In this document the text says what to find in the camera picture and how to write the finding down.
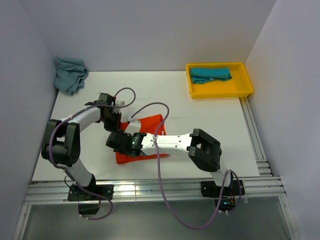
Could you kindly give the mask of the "orange t shirt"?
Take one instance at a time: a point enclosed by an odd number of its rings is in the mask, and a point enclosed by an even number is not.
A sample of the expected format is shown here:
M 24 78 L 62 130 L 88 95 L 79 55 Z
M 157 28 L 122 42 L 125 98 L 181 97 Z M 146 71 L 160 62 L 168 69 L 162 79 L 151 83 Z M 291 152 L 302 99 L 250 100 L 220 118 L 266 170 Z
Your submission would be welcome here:
M 153 133 L 155 133 L 158 125 L 163 120 L 163 116 L 161 114 L 157 114 L 157 115 L 152 115 L 152 116 L 148 116 L 145 118 L 140 118 L 138 120 L 141 123 L 141 128 L 140 128 L 139 132 L 153 134 Z M 127 123 L 127 122 L 121 122 L 120 129 L 124 131 L 124 130 L 126 130 L 128 125 L 129 125 L 129 123 Z M 167 135 L 164 125 L 162 125 L 160 127 L 160 130 L 158 130 L 157 134 L 158 135 Z M 167 157 L 169 157 L 169 154 L 164 154 L 164 153 L 160 154 L 160 158 L 167 158 Z M 151 160 L 151 159 L 156 159 L 156 158 L 157 158 L 157 154 L 152 154 L 152 155 L 147 155 L 147 156 L 139 156 L 139 157 L 130 157 L 130 156 L 118 153 L 118 152 L 115 153 L 115 159 L 116 159 L 116 163 L 118 165 L 124 165 L 124 164 L 131 163 L 131 162 Z

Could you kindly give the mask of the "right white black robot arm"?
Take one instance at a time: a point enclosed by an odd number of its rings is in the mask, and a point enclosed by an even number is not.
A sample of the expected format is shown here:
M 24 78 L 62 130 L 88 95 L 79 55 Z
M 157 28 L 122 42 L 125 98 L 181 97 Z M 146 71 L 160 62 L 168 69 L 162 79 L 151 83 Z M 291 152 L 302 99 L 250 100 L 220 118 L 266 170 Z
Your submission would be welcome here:
M 198 169 L 211 174 L 220 194 L 227 195 L 234 188 L 232 174 L 221 160 L 221 143 L 202 129 L 195 128 L 183 135 L 130 134 L 118 130 L 109 135 L 105 145 L 134 158 L 161 154 L 189 157 Z

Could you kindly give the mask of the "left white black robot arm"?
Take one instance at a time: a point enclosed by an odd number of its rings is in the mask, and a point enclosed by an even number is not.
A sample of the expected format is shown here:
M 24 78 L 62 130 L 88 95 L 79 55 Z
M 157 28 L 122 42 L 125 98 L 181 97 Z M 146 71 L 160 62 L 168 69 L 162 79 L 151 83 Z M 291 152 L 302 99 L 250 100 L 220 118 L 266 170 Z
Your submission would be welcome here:
M 69 201 L 112 199 L 112 184 L 97 185 L 80 159 L 81 132 L 93 123 L 102 122 L 107 131 L 119 130 L 124 101 L 101 93 L 98 100 L 87 102 L 84 109 L 64 118 L 50 119 L 46 124 L 41 156 L 71 179 Z

